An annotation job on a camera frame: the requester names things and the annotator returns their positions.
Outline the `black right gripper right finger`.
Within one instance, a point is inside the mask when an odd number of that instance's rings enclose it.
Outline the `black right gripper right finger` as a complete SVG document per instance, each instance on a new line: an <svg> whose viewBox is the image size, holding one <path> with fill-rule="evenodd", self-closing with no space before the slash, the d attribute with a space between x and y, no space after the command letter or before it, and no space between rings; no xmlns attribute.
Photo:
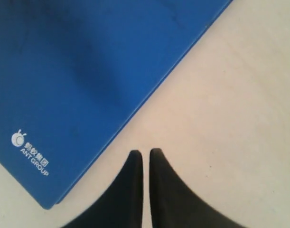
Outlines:
<svg viewBox="0 0 290 228"><path fill-rule="evenodd" d="M154 228L242 228L198 197L178 176L163 151L150 151L149 193Z"/></svg>

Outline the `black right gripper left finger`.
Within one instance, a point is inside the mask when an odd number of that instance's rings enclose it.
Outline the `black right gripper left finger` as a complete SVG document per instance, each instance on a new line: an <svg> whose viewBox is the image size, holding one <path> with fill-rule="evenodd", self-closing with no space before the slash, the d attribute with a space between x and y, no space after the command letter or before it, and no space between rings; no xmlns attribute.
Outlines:
<svg viewBox="0 0 290 228"><path fill-rule="evenodd" d="M122 169L86 211L65 228L141 228L143 216L143 158L129 153Z"/></svg>

